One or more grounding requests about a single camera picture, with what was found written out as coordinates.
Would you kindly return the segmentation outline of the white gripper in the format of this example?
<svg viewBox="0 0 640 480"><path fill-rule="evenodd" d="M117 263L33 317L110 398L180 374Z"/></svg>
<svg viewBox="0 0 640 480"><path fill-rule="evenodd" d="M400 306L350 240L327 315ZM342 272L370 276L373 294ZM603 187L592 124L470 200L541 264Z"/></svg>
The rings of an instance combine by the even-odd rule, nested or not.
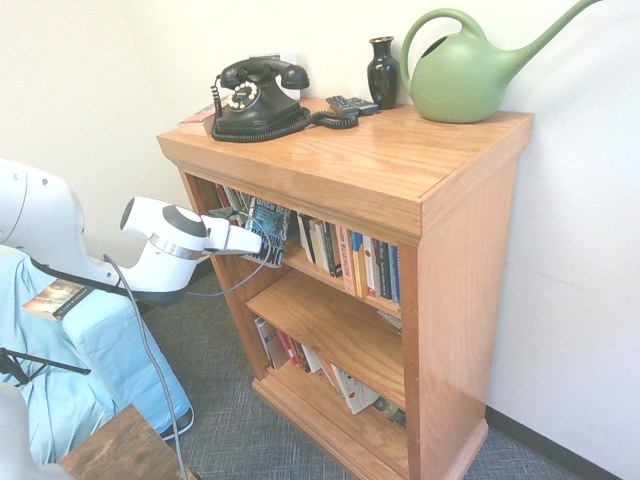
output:
<svg viewBox="0 0 640 480"><path fill-rule="evenodd" d="M256 254L261 251L261 237L229 220L203 216L207 229L204 251L212 254Z"/></svg>

